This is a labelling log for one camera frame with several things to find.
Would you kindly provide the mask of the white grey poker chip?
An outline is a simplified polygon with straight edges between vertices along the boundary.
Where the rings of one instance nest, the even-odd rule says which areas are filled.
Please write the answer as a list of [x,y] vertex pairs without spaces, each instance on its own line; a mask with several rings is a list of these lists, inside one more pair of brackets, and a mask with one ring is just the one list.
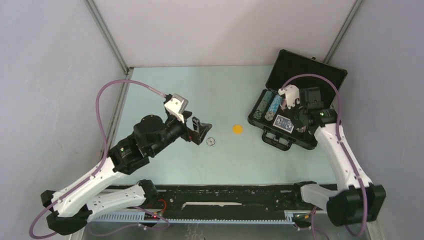
[[208,146],[214,146],[216,144],[216,140],[213,137],[209,137],[206,139],[206,144]]

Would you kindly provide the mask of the blue playing card deck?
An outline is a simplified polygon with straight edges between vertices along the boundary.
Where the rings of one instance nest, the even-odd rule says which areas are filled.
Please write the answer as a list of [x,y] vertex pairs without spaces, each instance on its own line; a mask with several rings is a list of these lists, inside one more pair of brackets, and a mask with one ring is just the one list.
[[277,114],[275,117],[275,120],[272,124],[274,127],[283,130],[287,133],[292,133],[294,130],[294,125],[292,124],[291,120],[287,117],[284,117],[282,115]]

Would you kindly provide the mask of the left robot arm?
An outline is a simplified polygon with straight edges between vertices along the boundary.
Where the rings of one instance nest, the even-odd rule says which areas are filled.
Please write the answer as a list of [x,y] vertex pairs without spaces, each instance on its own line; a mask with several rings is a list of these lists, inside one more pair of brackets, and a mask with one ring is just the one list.
[[133,132],[112,147],[102,163],[81,179],[61,191],[46,190],[40,197],[50,214],[48,227],[66,236],[84,228],[95,217],[128,207],[153,208],[158,191],[151,180],[143,179],[121,191],[101,192],[119,179],[124,179],[149,164],[167,146],[181,138],[200,145],[210,123],[192,117],[193,129],[170,113],[163,121],[157,115],[147,115],[133,127]]

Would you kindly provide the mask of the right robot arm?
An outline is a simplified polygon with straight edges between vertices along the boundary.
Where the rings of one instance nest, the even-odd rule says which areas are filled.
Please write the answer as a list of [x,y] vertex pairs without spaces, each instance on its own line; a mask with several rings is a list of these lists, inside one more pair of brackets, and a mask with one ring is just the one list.
[[335,226],[374,222],[387,196],[382,185],[375,185],[356,160],[346,140],[340,110],[325,108],[317,87],[285,87],[287,110],[295,126],[305,126],[325,150],[336,180],[336,190],[317,183],[304,183],[291,194],[291,204],[304,209],[312,204],[327,212]]

